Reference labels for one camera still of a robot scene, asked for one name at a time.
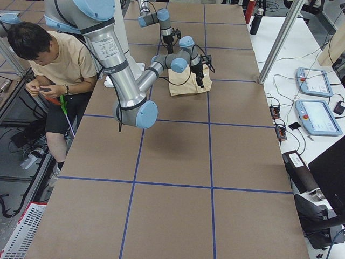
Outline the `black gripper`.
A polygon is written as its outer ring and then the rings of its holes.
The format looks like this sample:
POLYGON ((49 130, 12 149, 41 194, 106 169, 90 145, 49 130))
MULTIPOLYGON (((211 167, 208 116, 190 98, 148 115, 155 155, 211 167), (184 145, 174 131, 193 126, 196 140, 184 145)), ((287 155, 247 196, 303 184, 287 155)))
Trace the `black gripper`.
POLYGON ((202 64, 202 58, 200 55, 197 55, 195 58, 193 58, 190 61, 190 70, 192 73, 196 74, 196 82, 197 85, 200 86, 201 88, 204 88, 203 84, 203 64, 202 64))
POLYGON ((162 38, 163 38, 163 42, 165 43, 165 46, 167 46, 168 54, 173 54, 174 53, 174 47, 173 47, 174 37, 173 37, 173 34, 163 35, 162 38))

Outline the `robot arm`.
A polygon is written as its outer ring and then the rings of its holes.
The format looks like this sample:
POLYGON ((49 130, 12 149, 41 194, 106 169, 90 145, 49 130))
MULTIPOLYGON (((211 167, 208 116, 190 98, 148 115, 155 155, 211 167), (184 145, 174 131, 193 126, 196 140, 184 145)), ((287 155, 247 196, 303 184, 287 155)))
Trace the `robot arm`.
POLYGON ((175 31, 171 26, 170 13, 167 9, 161 8, 156 10, 150 1, 138 1, 139 7, 139 26, 144 28, 153 24, 159 24, 160 41, 167 49, 168 54, 173 53, 174 36, 179 35, 179 31, 175 31))
POLYGON ((113 116, 120 123, 137 128, 150 128, 158 115, 157 105, 148 100, 146 91, 152 87, 165 69, 182 73, 186 67, 196 75, 197 85, 203 86, 203 64, 197 45, 190 36, 180 39, 176 54, 157 55, 151 65, 135 78, 119 40, 126 38, 125 31, 115 32, 115 23, 123 15, 115 15, 115 1, 45 1, 46 24, 63 32, 81 34, 92 45, 91 52, 109 76, 117 101, 113 116))

